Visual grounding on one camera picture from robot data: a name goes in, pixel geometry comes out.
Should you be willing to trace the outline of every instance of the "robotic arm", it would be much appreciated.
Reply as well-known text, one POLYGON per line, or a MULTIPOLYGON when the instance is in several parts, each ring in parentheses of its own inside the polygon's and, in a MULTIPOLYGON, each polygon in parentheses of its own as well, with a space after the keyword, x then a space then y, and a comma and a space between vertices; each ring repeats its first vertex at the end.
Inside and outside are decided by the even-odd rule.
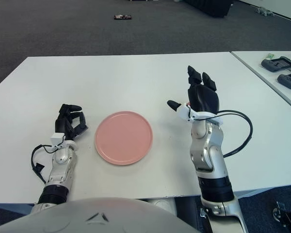
MULTIPOLYGON (((87 130, 84 114, 79 112, 81 110, 82 108, 79 106, 63 104, 55 121, 55 133, 51 137, 52 145, 40 145, 32 153, 34 154, 37 148, 44 147, 45 149, 45 146, 48 146, 51 152, 45 149, 46 152, 54 153, 54 155, 52 158, 53 168, 47 182, 45 182, 39 201, 34 205, 31 213, 36 213, 67 201, 67 195, 72 185, 74 167, 77 162, 75 154, 77 145, 73 140, 77 135, 87 130), (80 123, 73 128, 71 126, 72 120, 78 117, 80 123)), ((33 161, 32 166, 34 172, 43 180, 40 172, 44 166, 39 163, 34 166, 33 161)))
POLYGON ((215 83, 206 73, 201 77, 190 66, 188 74, 191 85, 188 89, 190 102, 181 105, 169 100, 167 104, 182 119, 192 123, 190 156, 202 193, 204 228, 210 233, 247 233, 221 151, 223 132, 220 128, 222 121, 216 116, 219 99, 215 93, 215 83))

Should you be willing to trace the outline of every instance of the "white wall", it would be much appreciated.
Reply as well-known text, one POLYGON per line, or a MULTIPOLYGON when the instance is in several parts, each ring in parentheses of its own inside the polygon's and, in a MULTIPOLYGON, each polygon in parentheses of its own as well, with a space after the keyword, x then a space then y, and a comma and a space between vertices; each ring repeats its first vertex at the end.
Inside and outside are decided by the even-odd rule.
POLYGON ((291 0, 241 0, 291 18, 291 0))

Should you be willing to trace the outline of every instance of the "white table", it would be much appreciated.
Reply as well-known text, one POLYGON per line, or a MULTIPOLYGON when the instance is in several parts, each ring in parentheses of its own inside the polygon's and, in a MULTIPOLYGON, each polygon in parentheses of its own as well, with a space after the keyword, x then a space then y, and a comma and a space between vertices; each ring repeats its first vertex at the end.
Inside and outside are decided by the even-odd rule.
POLYGON ((291 105, 291 89, 281 85, 277 78, 280 74, 291 74, 290 71, 284 70, 279 72, 270 72, 261 66, 261 62, 268 53, 275 55, 275 58, 286 56, 291 59, 291 51, 234 51, 232 52, 241 62, 243 62, 250 70, 258 75, 266 82, 275 92, 291 105))
MULTIPOLYGON (((49 143, 62 103, 82 106, 89 127, 76 140, 70 200, 199 195, 189 157, 191 125, 166 104, 188 100, 187 65, 215 80, 221 110, 242 111, 253 122, 247 147, 226 158, 234 191, 291 184, 291 107, 228 52, 29 57, 0 84, 0 202, 38 200, 43 184, 30 155, 35 146, 49 143), (94 147, 99 123, 121 110, 142 114, 154 136, 149 154, 130 166, 105 162, 94 147)), ((236 116, 225 117, 222 129, 223 153, 239 146, 249 130, 236 116)), ((37 153, 45 177, 50 157, 37 153)))

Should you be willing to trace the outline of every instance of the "black wire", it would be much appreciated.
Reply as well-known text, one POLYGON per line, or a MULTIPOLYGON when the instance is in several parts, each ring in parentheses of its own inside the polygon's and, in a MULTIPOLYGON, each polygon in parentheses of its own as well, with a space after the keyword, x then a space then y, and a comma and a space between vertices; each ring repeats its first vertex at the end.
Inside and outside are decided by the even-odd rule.
MULTIPOLYGON (((64 142, 64 136, 63 136, 63 140, 62 140, 62 142, 59 143, 57 146, 61 145, 63 142, 64 142)), ((34 165, 34 163, 33 163, 33 156, 34 156, 34 153, 35 153, 38 149, 40 149, 40 148, 42 148, 42 147, 43 147, 43 149, 44 149, 47 153, 49 153, 49 154, 53 154, 53 153, 55 153, 56 151, 59 150, 59 148, 57 148, 56 150, 54 150, 54 151, 52 151, 52 152, 49 152, 49 151, 46 149, 46 147, 52 147, 52 146, 51 146, 51 145, 42 145, 42 144, 41 144, 41 145, 37 146, 36 148, 34 148, 33 151, 32 151, 32 153, 31 153, 31 167, 32 167, 34 173, 35 173, 35 174, 40 178, 40 180, 42 180, 43 183, 46 183, 46 181, 44 180, 44 178, 43 178, 42 175, 41 175, 41 170, 44 168, 44 166, 41 165, 41 164, 39 164, 39 163, 36 163, 36 165, 34 165)))
POLYGON ((217 115, 217 116, 213 116, 213 117, 209 117, 209 118, 205 118, 205 119, 196 119, 196 120, 209 120, 209 119, 213 119, 213 118, 216 118, 216 117, 222 117, 222 116, 226 116, 226 115, 236 115, 236 116, 239 116, 239 117, 245 119, 248 122, 249 126, 250 126, 250 132, 249 132, 249 135, 246 138, 246 140, 239 147, 237 147, 235 150, 232 150, 231 152, 223 155, 224 158, 227 158, 227 157, 229 157, 231 155, 234 155, 234 154, 240 152, 248 144, 248 142, 252 138, 253 125, 252 125, 252 122, 251 122, 250 118, 247 115, 245 115, 244 113, 242 113, 242 112, 235 111, 235 110, 221 110, 221 111, 217 112, 217 114, 218 113, 225 113, 225 114, 221 114, 221 115, 217 115))

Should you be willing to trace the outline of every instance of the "pink plate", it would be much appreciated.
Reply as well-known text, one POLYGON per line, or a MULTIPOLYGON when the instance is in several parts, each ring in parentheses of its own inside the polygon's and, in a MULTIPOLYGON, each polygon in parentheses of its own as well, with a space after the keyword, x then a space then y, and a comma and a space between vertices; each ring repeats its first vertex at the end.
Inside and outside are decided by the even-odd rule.
POLYGON ((129 111, 105 118, 95 134, 95 146, 100 156, 116 165, 138 162, 149 152, 152 141, 152 129, 147 120, 129 111))

